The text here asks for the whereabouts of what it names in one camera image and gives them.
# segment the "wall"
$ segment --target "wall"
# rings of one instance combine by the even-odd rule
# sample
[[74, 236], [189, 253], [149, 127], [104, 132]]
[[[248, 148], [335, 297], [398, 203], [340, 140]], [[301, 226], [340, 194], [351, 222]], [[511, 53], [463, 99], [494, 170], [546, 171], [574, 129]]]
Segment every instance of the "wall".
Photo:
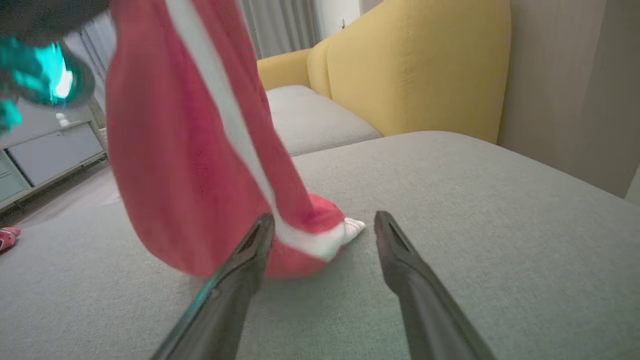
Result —
[[360, 0], [316, 0], [323, 38], [338, 33], [342, 27], [340, 18], [351, 24], [360, 17]]
[[624, 197], [640, 161], [640, 2], [511, 4], [499, 145]]
[[382, 3], [383, 0], [360, 0], [360, 14], [364, 14]]

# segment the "slipper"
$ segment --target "slipper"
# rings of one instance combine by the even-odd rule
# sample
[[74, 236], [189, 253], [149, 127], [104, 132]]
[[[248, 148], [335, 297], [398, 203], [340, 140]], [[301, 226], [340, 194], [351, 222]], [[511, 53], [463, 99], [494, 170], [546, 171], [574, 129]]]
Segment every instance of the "slipper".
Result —
[[0, 254], [15, 245], [15, 239], [20, 234], [20, 229], [5, 227], [0, 229]]

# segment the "gray curtain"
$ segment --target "gray curtain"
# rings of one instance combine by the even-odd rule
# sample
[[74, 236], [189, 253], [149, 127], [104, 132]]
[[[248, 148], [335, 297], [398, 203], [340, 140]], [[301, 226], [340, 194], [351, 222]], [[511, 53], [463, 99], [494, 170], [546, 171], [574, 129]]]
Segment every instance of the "gray curtain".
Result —
[[104, 84], [116, 49], [116, 31], [110, 14], [105, 13], [93, 19], [82, 30], [66, 37], [65, 43], [92, 68], [95, 77], [94, 97], [104, 113]]
[[315, 0], [236, 0], [258, 59], [308, 49], [322, 39]]

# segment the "gray cushion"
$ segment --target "gray cushion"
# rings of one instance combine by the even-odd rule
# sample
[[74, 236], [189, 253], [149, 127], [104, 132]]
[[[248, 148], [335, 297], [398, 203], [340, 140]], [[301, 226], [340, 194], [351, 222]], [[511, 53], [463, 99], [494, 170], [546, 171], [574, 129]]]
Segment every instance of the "gray cushion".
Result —
[[[637, 359], [640, 208], [466, 136], [299, 156], [313, 192], [390, 211], [498, 359]], [[0, 256], [7, 359], [144, 359], [200, 282], [137, 241], [120, 206], [26, 229]], [[408, 359], [372, 229], [321, 275], [265, 285], [239, 359]]]
[[302, 86], [267, 91], [273, 126], [291, 156], [379, 138], [349, 110]]

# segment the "yellow cushion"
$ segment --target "yellow cushion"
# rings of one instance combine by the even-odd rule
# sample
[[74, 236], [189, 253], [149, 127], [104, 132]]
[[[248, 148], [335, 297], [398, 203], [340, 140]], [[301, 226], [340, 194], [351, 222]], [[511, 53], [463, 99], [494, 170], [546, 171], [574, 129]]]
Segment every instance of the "yellow cushion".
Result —
[[384, 136], [495, 143], [510, 43], [509, 0], [387, 0], [331, 37], [332, 98]]
[[258, 60], [258, 75], [264, 89], [271, 90], [287, 85], [311, 87], [307, 70], [307, 57], [310, 52], [311, 49], [306, 49]]
[[329, 83], [329, 70], [326, 64], [326, 55], [329, 50], [329, 41], [326, 38], [311, 50], [307, 58], [309, 82], [311, 89], [331, 99], [331, 86]]

